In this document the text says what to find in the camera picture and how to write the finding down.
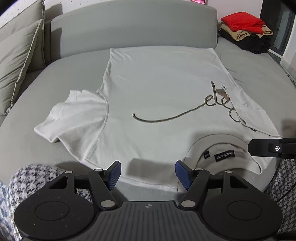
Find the white t-shirt with script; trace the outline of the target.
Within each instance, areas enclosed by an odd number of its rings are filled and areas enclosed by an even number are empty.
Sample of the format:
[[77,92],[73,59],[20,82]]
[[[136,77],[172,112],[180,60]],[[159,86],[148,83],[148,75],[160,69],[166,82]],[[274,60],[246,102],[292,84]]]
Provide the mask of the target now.
[[211,174],[237,170],[264,189],[274,158],[247,145],[279,137],[213,49],[174,46],[111,49],[101,87],[70,91],[34,130],[89,168],[118,160],[121,182],[173,193],[184,191],[178,160]]

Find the houndstooth patterned trousers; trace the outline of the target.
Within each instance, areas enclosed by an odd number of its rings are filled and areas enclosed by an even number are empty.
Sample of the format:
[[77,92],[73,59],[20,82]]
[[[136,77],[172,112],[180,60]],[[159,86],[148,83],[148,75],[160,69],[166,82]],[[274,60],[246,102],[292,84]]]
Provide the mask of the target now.
[[14,222],[18,205],[64,172],[56,166],[30,164],[18,169],[8,185],[1,182],[1,239],[21,240]]

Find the black folded garment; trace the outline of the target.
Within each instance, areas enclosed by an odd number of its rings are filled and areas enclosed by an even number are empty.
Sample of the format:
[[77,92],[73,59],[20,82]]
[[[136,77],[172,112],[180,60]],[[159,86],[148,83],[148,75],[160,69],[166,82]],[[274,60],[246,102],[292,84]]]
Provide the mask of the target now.
[[225,30],[220,29],[219,34],[221,37],[227,39],[231,43],[235,44],[239,48],[250,51],[254,54],[261,54],[261,53],[267,53],[271,44],[271,36],[265,36],[263,35],[261,38],[258,37],[255,34],[251,34],[250,36],[245,37],[242,40],[236,41],[229,33],[227,33]]

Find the tan folded garment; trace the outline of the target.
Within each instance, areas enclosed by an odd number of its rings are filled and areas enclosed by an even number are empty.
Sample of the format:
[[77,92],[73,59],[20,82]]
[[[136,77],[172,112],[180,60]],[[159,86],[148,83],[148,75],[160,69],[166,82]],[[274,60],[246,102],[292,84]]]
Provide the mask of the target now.
[[227,32],[234,40],[240,41],[243,40],[246,37],[249,37],[251,35],[257,35],[259,38],[262,38],[263,36],[272,36],[273,31],[269,29],[266,25],[262,27],[263,34],[258,34],[246,30],[238,30],[236,32],[233,32],[224,22],[219,23],[220,29],[224,30]]

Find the red folded garment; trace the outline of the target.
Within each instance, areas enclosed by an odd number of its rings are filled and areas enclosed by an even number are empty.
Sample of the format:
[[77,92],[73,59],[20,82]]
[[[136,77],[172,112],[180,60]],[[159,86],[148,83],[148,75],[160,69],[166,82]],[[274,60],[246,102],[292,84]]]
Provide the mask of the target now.
[[265,25],[264,21],[243,11],[233,13],[221,18],[221,21],[225,23],[233,32],[244,30],[257,34],[263,34],[262,27]]

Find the grey sofa bed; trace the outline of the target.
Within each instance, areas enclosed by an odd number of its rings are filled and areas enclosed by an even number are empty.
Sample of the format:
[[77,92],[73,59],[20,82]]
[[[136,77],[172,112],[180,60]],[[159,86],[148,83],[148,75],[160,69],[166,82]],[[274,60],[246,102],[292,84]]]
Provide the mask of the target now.
[[[92,168],[77,161],[60,141],[35,132],[51,109],[72,90],[96,92],[111,49],[174,46],[213,49],[243,91],[260,105],[279,137],[295,136],[295,87],[267,53],[253,54],[218,37],[214,8],[182,1],[111,1],[51,21],[51,63],[31,75],[28,88],[1,125],[1,180],[30,164],[56,166],[78,175]],[[119,182],[124,200],[179,200],[184,193]]]

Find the grey throw pillow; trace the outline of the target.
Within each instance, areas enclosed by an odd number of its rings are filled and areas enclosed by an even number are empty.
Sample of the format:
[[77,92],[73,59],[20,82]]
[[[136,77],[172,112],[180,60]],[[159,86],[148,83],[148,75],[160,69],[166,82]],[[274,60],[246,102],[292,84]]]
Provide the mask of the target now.
[[1,27],[1,115],[17,101],[27,72],[44,68],[44,2],[35,1]]

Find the dark window frame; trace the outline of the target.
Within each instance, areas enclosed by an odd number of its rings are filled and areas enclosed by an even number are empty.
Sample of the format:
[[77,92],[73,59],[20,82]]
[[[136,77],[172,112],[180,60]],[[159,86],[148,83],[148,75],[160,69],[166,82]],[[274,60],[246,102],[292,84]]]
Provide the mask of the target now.
[[273,31],[270,40],[272,51],[283,56],[292,32],[295,14],[282,1],[263,0],[260,19]]

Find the pink wall picture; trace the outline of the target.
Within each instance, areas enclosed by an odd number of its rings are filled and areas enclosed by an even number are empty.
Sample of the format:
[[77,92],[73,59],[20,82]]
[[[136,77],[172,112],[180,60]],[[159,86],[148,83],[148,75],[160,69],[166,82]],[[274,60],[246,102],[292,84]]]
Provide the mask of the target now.
[[207,0],[191,0],[193,3],[207,5]]

